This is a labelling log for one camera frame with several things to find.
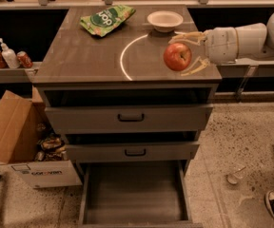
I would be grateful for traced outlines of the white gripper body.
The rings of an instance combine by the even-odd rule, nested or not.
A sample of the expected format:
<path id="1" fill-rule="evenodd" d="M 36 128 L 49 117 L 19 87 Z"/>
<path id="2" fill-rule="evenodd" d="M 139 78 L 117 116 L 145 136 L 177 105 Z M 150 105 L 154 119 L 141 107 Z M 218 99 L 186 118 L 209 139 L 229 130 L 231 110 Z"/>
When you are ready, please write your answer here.
<path id="1" fill-rule="evenodd" d="M 235 28 L 206 30 L 205 55 L 216 65 L 234 62 L 238 56 L 238 38 Z"/>

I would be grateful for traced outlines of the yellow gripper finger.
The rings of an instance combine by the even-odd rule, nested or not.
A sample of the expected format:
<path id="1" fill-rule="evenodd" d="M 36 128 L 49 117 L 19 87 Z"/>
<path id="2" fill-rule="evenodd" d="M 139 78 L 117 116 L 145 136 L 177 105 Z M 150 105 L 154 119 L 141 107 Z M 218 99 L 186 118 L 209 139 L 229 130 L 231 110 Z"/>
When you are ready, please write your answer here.
<path id="1" fill-rule="evenodd" d="M 200 31 L 176 34 L 168 42 L 170 44 L 186 42 L 195 46 L 199 46 L 206 39 L 206 34 Z"/>
<path id="2" fill-rule="evenodd" d="M 209 65 L 210 65 L 210 61 L 208 58 L 202 58 L 201 56 L 198 56 L 187 69 L 181 72 L 181 75 L 187 76 L 187 75 L 194 74 L 196 72 L 199 72 L 205 69 Z"/>

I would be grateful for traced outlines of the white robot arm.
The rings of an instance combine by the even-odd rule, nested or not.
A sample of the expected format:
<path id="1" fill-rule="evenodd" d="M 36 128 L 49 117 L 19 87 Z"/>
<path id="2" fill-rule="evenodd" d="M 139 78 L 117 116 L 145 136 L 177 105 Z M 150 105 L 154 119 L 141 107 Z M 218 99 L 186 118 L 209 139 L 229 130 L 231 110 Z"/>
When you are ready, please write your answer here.
<path id="1" fill-rule="evenodd" d="M 204 49 L 205 58 L 196 57 L 189 68 L 181 73 L 182 76 L 194 74 L 210 65 L 234 63 L 241 58 L 274 60 L 274 13 L 266 25 L 256 23 L 182 33 L 173 36 L 168 43 L 195 45 Z"/>

